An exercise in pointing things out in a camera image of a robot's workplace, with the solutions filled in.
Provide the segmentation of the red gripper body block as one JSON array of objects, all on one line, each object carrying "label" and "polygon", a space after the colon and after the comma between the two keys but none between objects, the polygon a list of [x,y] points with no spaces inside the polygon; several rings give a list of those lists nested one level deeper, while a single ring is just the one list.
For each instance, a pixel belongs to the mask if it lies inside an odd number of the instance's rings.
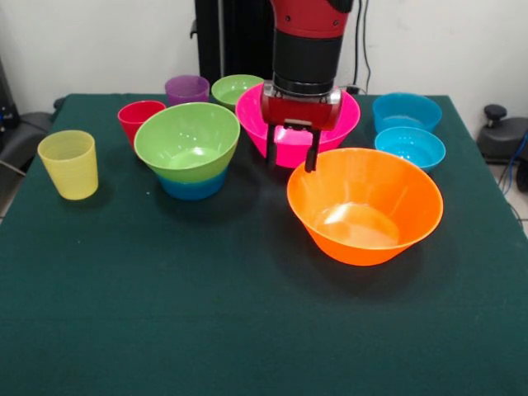
[{"label": "red gripper body block", "polygon": [[268,125],[297,125],[311,130],[331,130],[342,108],[342,92],[331,91],[322,97],[279,96],[279,92],[261,94],[262,118]]}]

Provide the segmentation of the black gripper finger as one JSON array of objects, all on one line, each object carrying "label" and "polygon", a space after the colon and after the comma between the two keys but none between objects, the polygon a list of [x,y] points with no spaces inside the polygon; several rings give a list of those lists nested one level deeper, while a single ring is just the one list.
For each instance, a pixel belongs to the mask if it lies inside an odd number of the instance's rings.
[{"label": "black gripper finger", "polygon": [[318,147],[319,147],[319,131],[318,130],[309,130],[312,134],[312,143],[307,152],[304,170],[306,172],[313,172],[316,170],[317,157],[318,157]]},{"label": "black gripper finger", "polygon": [[266,164],[268,167],[274,167],[276,164],[277,150],[276,150],[275,135],[276,135],[276,125],[269,124],[267,127],[267,134],[266,134]]}]

